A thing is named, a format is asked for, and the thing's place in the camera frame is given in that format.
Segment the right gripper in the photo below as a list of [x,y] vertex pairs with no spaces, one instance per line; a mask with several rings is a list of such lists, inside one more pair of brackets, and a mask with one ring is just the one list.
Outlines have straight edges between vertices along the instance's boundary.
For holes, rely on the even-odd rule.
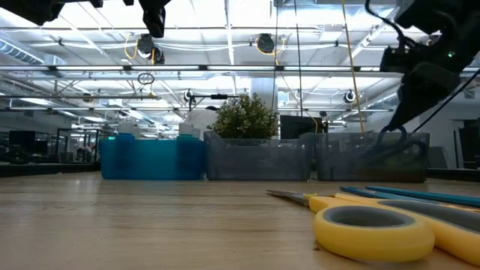
[[450,61],[436,63],[406,56],[403,60],[403,100],[399,103],[388,131],[394,131],[436,106],[460,83],[461,68]]

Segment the blue paint bottle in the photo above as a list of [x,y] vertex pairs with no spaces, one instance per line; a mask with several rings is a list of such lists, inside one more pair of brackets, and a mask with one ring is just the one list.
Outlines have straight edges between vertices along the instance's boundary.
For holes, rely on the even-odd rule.
[[118,177],[129,179],[131,175],[131,155],[135,146],[134,123],[121,122],[115,137],[115,159]]

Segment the turquoise paint bottle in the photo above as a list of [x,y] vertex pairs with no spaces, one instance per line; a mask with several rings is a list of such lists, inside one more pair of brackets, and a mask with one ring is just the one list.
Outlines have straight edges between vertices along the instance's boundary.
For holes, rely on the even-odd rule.
[[182,122],[178,126],[177,146],[177,167],[181,180],[188,180],[191,174],[190,151],[194,141],[194,126],[188,122]]

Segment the yellow scissors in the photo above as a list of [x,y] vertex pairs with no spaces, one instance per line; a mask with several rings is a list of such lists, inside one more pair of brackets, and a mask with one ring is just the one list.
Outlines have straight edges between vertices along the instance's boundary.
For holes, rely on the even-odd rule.
[[404,263],[439,248],[480,267],[480,212],[404,199],[270,190],[308,207],[313,234],[327,251],[362,261]]

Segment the grey translucent bin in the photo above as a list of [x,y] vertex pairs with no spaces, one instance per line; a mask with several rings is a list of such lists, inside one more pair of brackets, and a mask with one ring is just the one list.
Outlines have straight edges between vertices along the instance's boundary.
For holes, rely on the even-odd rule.
[[[360,167],[360,156],[370,149],[379,133],[321,133],[315,142],[317,178],[330,182],[424,182],[428,170],[430,135],[408,133],[427,144],[427,157],[404,168]],[[400,132],[385,135],[384,143],[397,140]]]
[[298,139],[224,139],[203,135],[206,177],[210,181],[307,181],[311,175],[314,134]]

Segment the black monitor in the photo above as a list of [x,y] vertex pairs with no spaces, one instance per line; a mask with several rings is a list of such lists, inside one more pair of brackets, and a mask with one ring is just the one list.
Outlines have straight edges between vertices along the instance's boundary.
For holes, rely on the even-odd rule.
[[325,130],[321,118],[310,116],[280,116],[280,138],[282,140],[298,139],[302,134],[321,134]]
[[35,150],[36,132],[33,130],[10,130],[9,143],[20,147],[25,152],[32,153]]

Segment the person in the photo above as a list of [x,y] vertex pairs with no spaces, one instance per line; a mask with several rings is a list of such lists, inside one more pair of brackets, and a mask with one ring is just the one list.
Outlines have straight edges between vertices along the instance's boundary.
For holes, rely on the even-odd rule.
[[217,121],[218,108],[215,106],[207,106],[205,109],[193,109],[187,114],[185,122],[191,123],[195,128],[199,129],[199,139],[203,140],[203,134],[208,131],[208,126],[213,125]]

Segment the artificial potted plant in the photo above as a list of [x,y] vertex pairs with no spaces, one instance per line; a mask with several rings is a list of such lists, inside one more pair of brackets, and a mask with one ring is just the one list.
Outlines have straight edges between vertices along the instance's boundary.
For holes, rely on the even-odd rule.
[[211,146],[259,146],[277,135],[278,113],[257,94],[242,94],[220,106],[205,142]]

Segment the blue plastic bin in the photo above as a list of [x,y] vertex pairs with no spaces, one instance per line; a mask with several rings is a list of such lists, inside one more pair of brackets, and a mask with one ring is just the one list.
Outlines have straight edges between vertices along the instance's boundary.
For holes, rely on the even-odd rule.
[[[100,171],[104,179],[120,179],[116,169],[116,138],[98,145]],[[181,180],[177,167],[176,139],[135,139],[131,174],[126,180]],[[190,148],[190,178],[200,180],[206,170],[206,145],[194,138]]]

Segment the horizontal ceiling rail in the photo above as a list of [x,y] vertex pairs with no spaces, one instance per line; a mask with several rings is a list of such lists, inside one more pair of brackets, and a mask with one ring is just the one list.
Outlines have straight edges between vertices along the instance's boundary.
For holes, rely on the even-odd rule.
[[267,65],[0,65],[0,71],[350,71],[347,66]]

